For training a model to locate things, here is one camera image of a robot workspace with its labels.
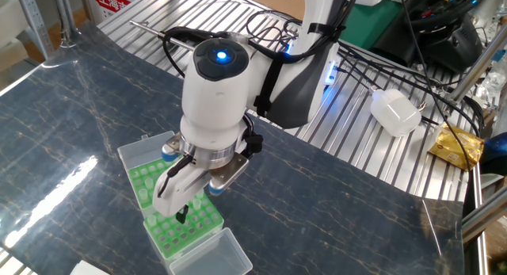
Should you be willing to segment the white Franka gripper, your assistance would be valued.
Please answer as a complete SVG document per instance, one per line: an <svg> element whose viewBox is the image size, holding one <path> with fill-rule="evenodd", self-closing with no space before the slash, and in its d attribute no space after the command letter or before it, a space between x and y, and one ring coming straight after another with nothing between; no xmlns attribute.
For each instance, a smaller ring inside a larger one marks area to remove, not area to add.
<svg viewBox="0 0 507 275"><path fill-rule="evenodd" d="M154 209L160 214L185 223L189 212L187 205L209 183L207 170L186 166L169 177L171 168L165 170L156 181L152 198Z"/></svg>

